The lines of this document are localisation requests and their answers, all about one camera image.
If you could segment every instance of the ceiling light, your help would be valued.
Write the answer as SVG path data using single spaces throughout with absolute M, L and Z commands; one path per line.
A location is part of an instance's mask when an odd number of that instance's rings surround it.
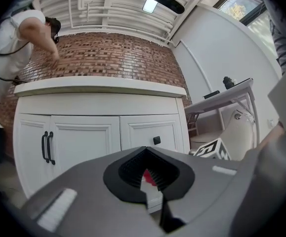
M 146 0 L 143 11 L 153 13 L 157 3 L 155 0 Z

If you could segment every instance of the white chair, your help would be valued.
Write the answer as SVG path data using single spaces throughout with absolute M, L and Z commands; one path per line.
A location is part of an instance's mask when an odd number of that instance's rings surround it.
M 242 160 L 245 153 L 253 147 L 253 122 L 247 113 L 235 110 L 224 131 L 207 132 L 190 138 L 191 151 L 221 138 L 232 160 Z

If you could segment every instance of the dark hair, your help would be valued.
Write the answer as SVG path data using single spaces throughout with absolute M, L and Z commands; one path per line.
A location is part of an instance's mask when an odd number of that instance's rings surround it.
M 58 33 L 61 28 L 61 23 L 56 18 L 45 17 L 46 22 L 50 23 L 52 33 Z

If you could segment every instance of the brick wall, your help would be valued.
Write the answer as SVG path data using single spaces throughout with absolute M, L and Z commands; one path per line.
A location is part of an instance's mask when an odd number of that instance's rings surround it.
M 56 69 L 49 68 L 49 55 L 36 48 L 19 77 L 25 81 L 70 76 L 118 77 L 179 86 L 188 93 L 172 51 L 153 42 L 121 34 L 83 33 L 61 37 L 57 47 L 61 59 Z M 7 134 L 6 153 L 11 157 L 17 104 L 13 91 L 14 86 L 0 104 L 0 124 Z M 190 97 L 183 99 L 183 103 L 191 104 Z

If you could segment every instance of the white corrugated ceiling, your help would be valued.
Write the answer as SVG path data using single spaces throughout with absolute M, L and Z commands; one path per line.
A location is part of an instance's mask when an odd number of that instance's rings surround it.
M 183 14 L 178 15 L 159 3 L 153 13 L 144 12 L 145 1 L 40 0 L 40 3 L 45 16 L 61 21 L 60 35 L 79 32 L 123 33 L 164 44 L 199 2 L 177 0 L 186 8 Z

